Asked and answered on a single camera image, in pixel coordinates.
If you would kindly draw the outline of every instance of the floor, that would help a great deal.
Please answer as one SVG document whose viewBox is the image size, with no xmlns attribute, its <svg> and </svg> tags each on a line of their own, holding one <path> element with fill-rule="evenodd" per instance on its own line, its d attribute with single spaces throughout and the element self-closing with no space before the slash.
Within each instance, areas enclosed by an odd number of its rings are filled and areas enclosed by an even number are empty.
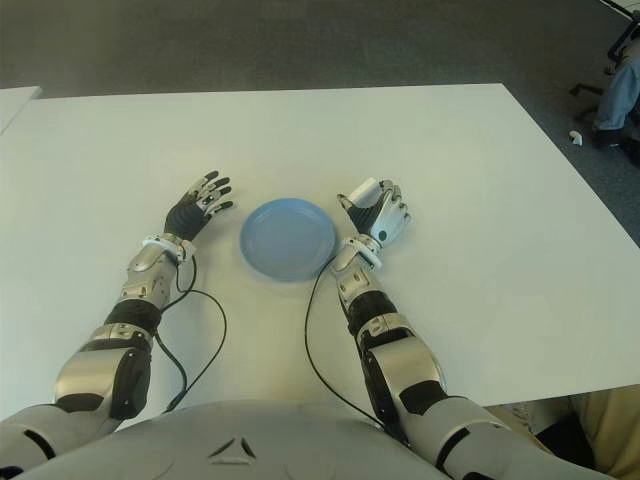
<svg viewBox="0 0 640 480">
<path fill-rule="evenodd" d="M 64 97 L 502 82 L 640 245 L 640 170 L 568 138 L 588 134 L 572 116 L 594 99 L 567 90 L 606 84 L 626 23 L 597 0 L 0 0 L 0 86 Z"/>
</svg>

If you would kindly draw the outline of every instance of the black cable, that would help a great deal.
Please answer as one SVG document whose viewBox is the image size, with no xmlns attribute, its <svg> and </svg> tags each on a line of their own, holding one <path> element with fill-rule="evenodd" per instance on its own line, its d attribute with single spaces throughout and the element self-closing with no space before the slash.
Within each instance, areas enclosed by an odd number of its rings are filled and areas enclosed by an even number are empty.
<svg viewBox="0 0 640 480">
<path fill-rule="evenodd" d="M 180 377 L 182 377 L 182 388 L 180 389 L 180 392 L 181 393 L 184 392 L 185 389 L 187 388 L 187 372 L 185 371 L 184 367 L 180 363 L 180 360 L 178 360 L 173 355 L 173 353 L 171 353 L 171 350 L 169 350 L 169 348 L 164 344 L 164 342 L 162 341 L 162 338 L 160 338 L 160 335 L 158 334 L 157 331 L 153 335 L 153 338 L 155 338 L 156 342 L 158 343 L 158 346 L 162 349 L 164 354 L 169 358 L 169 360 L 173 362 L 173 364 L 176 366 L 176 368 L 180 372 Z"/>
<path fill-rule="evenodd" d="M 189 294 L 189 291 L 193 288 L 193 285 L 196 283 L 196 276 L 198 274 L 198 264 L 196 263 L 196 257 L 192 256 L 191 261 L 193 263 L 193 276 L 191 277 L 191 283 L 189 284 L 189 287 L 186 290 L 182 290 L 180 288 L 180 269 L 176 265 L 176 289 L 178 290 L 178 292 L 182 293 L 182 295 L 178 297 L 176 300 L 174 300 L 173 302 L 165 305 L 165 307 L 160 311 L 161 313 L 166 312 L 171 307 L 176 305 L 178 302 L 181 302 L 182 300 L 184 300 L 184 298 Z M 182 363 L 180 363 L 180 360 L 178 360 L 175 357 L 175 355 L 171 353 L 171 350 L 169 350 L 169 347 L 167 347 L 165 343 L 162 341 L 162 337 L 160 337 L 160 333 L 157 330 L 153 334 L 153 338 L 156 340 L 156 342 L 158 343 L 158 346 L 164 352 L 167 358 L 171 360 L 171 362 L 173 362 L 173 364 L 176 366 L 176 368 L 178 369 L 178 372 L 180 372 L 180 377 L 182 379 L 182 388 L 180 389 L 180 392 L 178 392 L 178 395 L 176 395 L 173 398 L 173 400 L 175 400 L 187 388 L 187 383 L 188 383 L 187 372 L 182 366 Z"/>
<path fill-rule="evenodd" d="M 176 366 L 176 368 L 180 372 L 180 376 L 182 378 L 182 388 L 180 389 L 178 394 L 175 397 L 173 397 L 173 399 L 169 402 L 169 404 L 167 405 L 167 408 L 165 409 L 164 413 L 171 412 L 172 410 L 174 410 L 178 406 L 178 404 L 182 401 L 182 399 L 187 395 L 187 393 L 189 393 L 189 390 L 191 390 L 191 388 L 193 388 L 195 383 L 198 380 L 200 380 L 202 375 L 204 375 L 204 373 L 207 371 L 207 369 L 211 366 L 211 364 L 214 362 L 214 360 L 220 354 L 220 351 L 222 350 L 224 342 L 225 342 L 225 340 L 227 338 L 227 329 L 228 329 L 227 314 L 224 311 L 224 308 L 222 308 L 222 305 L 220 304 L 220 302 L 215 297 L 213 297 L 212 295 L 208 294 L 207 292 L 203 292 L 201 290 L 196 290 L 196 289 L 193 288 L 193 286 L 196 283 L 196 278 L 198 276 L 198 263 L 196 262 L 195 255 L 191 257 L 191 261 L 193 263 L 193 276 L 191 277 L 191 282 L 189 284 L 189 287 L 186 290 L 182 290 L 180 288 L 180 270 L 176 266 L 176 289 L 178 290 L 178 292 L 182 293 L 182 295 L 180 295 L 180 297 L 175 299 L 173 302 L 167 304 L 161 310 L 161 312 L 162 313 L 166 312 L 168 309 L 170 309 L 174 305 L 176 305 L 179 302 L 181 302 L 182 300 L 184 300 L 189 293 L 191 293 L 191 292 L 198 293 L 200 295 L 204 295 L 205 297 L 209 298 L 211 301 L 213 301 L 218 306 L 218 308 L 220 309 L 220 312 L 222 313 L 222 319 L 223 319 L 223 323 L 224 323 L 224 330 L 223 330 L 223 333 L 222 333 L 222 340 L 220 341 L 220 345 L 216 349 L 215 353 L 213 354 L 211 359 L 207 362 L 207 364 L 204 366 L 204 368 L 200 371 L 200 373 L 198 373 L 196 378 L 189 385 L 187 385 L 188 379 L 187 379 L 187 373 L 186 373 L 184 367 L 182 366 L 180 361 L 175 357 L 175 355 L 173 355 L 173 353 L 171 353 L 171 350 L 169 350 L 169 348 L 164 344 L 164 342 L 162 341 L 162 338 L 160 337 L 160 334 L 156 331 L 156 333 L 154 334 L 154 338 L 158 342 L 158 345 L 160 346 L 162 351 L 165 353 L 165 355 L 167 355 L 169 360 L 171 360 L 173 362 L 173 364 Z"/>
<path fill-rule="evenodd" d="M 335 390 L 335 388 L 333 388 L 329 384 L 329 382 L 327 382 L 327 380 L 322 376 L 322 374 L 318 370 L 318 367 L 316 367 L 316 364 L 314 363 L 313 358 L 311 357 L 311 351 L 309 350 L 309 315 L 311 313 L 311 304 L 313 302 L 313 297 L 314 297 L 314 295 L 316 293 L 316 288 L 318 286 L 318 282 L 320 282 L 320 278 L 322 277 L 322 274 L 327 269 L 327 267 L 331 264 L 332 261 L 333 261 L 333 258 L 331 258 L 327 263 L 324 264 L 324 266 L 320 270 L 320 273 L 318 274 L 318 277 L 316 278 L 315 283 L 313 284 L 313 289 L 311 289 L 311 296 L 309 297 L 309 304 L 307 305 L 307 314 L 305 315 L 305 318 L 304 318 L 304 348 L 307 351 L 307 358 L 309 359 L 309 363 L 311 364 L 311 368 L 313 368 L 313 371 L 315 372 L 315 374 L 318 376 L 318 378 L 324 384 L 324 386 L 327 387 L 327 389 L 329 389 L 329 391 L 331 393 L 333 393 L 336 397 L 338 397 L 344 403 L 349 405 L 351 408 L 353 408 L 357 412 L 361 413 L 362 415 L 367 417 L 369 420 L 371 420 L 372 422 L 376 423 L 377 425 L 379 425 L 381 428 L 384 429 L 384 423 L 382 423 L 380 420 L 378 420 L 377 418 L 373 417 L 372 415 L 369 415 L 367 412 L 362 410 L 360 407 L 358 407 L 357 405 L 351 403 L 349 400 L 347 400 L 342 395 L 340 395 Z"/>
<path fill-rule="evenodd" d="M 211 364 L 214 362 L 214 360 L 218 357 L 218 355 L 220 354 L 220 351 L 222 350 L 222 347 L 224 346 L 224 342 L 227 339 L 227 328 L 228 328 L 227 314 L 225 313 L 224 308 L 222 308 L 222 305 L 220 305 L 220 302 L 214 296 L 208 294 L 207 292 L 203 292 L 201 290 L 195 290 L 195 289 L 191 289 L 190 291 L 193 292 L 193 293 L 199 293 L 200 295 L 204 295 L 205 297 L 209 298 L 212 302 L 214 302 L 218 306 L 218 309 L 220 310 L 220 313 L 222 314 L 222 321 L 223 321 L 223 324 L 224 324 L 224 330 L 222 332 L 222 339 L 220 340 L 220 345 L 218 345 L 218 349 L 216 350 L 216 352 L 209 359 L 209 361 L 202 368 L 202 370 L 200 370 L 200 373 L 198 375 L 196 375 L 196 378 L 194 378 L 194 380 L 189 384 L 189 386 L 184 391 L 180 392 L 176 396 L 176 398 L 174 398 L 169 403 L 169 406 L 167 406 L 167 409 L 165 410 L 164 413 L 170 412 L 170 411 L 172 411 L 173 409 L 175 409 L 178 406 L 178 404 L 187 395 L 187 393 L 189 393 L 189 390 L 191 390 L 193 388 L 193 386 L 196 384 L 196 382 L 198 380 L 200 380 L 202 375 L 205 374 L 207 369 L 211 366 Z"/>
<path fill-rule="evenodd" d="M 176 298 L 173 302 L 168 303 L 167 305 L 165 305 L 164 308 L 162 310 L 160 310 L 160 313 L 166 312 L 171 307 L 173 307 L 176 303 L 181 302 L 182 300 L 184 300 L 184 298 L 187 295 L 189 295 L 189 292 L 191 291 L 191 289 L 195 285 L 196 278 L 198 276 L 198 263 L 196 262 L 196 256 L 195 255 L 191 256 L 191 263 L 193 264 L 193 276 L 191 277 L 191 283 L 189 284 L 189 287 L 186 290 L 182 290 L 180 288 L 180 283 L 178 281 L 178 279 L 180 278 L 180 269 L 176 265 L 176 289 L 178 290 L 178 292 L 182 293 L 182 295 L 180 295 L 178 298 Z"/>
</svg>

